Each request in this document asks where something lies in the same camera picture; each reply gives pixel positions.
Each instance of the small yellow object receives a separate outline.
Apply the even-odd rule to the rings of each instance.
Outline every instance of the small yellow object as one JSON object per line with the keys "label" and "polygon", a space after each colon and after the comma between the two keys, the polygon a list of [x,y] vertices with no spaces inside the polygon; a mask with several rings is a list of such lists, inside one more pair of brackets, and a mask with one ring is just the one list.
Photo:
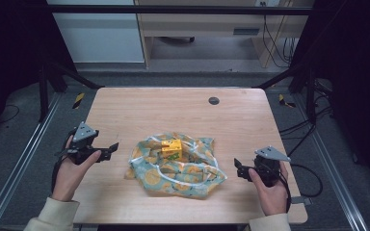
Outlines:
{"label": "small yellow object", "polygon": [[168,160],[182,158],[182,145],[180,140],[161,141],[162,157]]}

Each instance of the plastic bag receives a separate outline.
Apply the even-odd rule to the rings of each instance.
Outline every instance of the plastic bag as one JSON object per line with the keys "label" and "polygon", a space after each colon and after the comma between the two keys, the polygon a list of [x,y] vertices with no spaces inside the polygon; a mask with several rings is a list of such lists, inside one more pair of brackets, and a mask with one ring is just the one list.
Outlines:
{"label": "plastic bag", "polygon": [[[162,157],[162,141],[181,140],[181,158]],[[213,139],[167,133],[148,137],[134,148],[126,176],[137,178],[147,191],[206,197],[227,177],[213,156]]]}

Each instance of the white wall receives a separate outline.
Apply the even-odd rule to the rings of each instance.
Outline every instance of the white wall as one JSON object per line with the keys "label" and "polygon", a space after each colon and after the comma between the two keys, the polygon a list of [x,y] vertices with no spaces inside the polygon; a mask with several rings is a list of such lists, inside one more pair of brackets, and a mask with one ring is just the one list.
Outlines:
{"label": "white wall", "polygon": [[[132,0],[47,0],[48,4],[133,5]],[[136,15],[53,13],[75,63],[143,63]]]}

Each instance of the sleeve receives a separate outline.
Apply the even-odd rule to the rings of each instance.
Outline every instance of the sleeve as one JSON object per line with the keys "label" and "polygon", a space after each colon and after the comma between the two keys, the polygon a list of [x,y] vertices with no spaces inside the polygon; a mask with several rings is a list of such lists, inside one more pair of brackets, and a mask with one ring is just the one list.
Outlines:
{"label": "sleeve", "polygon": [[25,231],[70,231],[80,203],[77,201],[63,202],[47,197],[46,204],[37,218],[32,218]]}
{"label": "sleeve", "polygon": [[251,231],[290,231],[287,214],[278,214],[249,220]]}

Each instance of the tripod leg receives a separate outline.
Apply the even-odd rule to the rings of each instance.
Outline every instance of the tripod leg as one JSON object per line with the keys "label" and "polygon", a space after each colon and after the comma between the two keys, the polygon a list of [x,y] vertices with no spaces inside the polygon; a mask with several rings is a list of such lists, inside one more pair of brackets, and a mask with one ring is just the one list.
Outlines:
{"label": "tripod leg", "polygon": [[269,87],[271,87],[272,85],[280,82],[281,80],[287,78],[287,77],[291,77],[291,76],[294,76],[296,75],[297,71],[300,70],[303,66],[301,64],[297,64],[295,66],[292,66],[290,68],[288,68],[287,70],[281,72],[278,76],[272,78],[271,80],[268,80],[266,81],[265,83],[259,85],[259,86],[256,86],[256,87],[252,87],[253,89],[267,89]]}
{"label": "tripod leg", "polygon": [[311,68],[309,70],[309,77],[307,78],[307,96],[306,96],[306,106],[305,111],[309,121],[315,125],[317,117],[315,114],[315,102],[314,102],[314,92],[315,92],[315,72]]}
{"label": "tripod leg", "polygon": [[303,68],[301,73],[298,73],[297,76],[294,76],[293,80],[288,87],[290,92],[297,93],[302,91],[303,87],[305,86],[305,82],[307,82],[307,74],[308,74],[308,66]]}
{"label": "tripod leg", "polygon": [[42,122],[49,111],[49,98],[47,95],[47,78],[44,65],[39,70],[39,87],[40,87],[40,119]]}
{"label": "tripod leg", "polygon": [[93,83],[92,81],[87,80],[86,78],[82,77],[81,75],[79,75],[77,73],[74,73],[73,71],[65,68],[64,66],[62,66],[60,64],[52,63],[51,66],[53,68],[55,68],[56,70],[70,76],[74,80],[84,84],[85,86],[87,86],[90,89],[95,89],[96,90],[96,89],[104,88],[104,86],[97,85],[97,84]]}
{"label": "tripod leg", "polygon": [[55,92],[65,92],[67,90],[67,84],[64,78],[59,72],[55,72],[48,63],[45,66],[44,75]]}

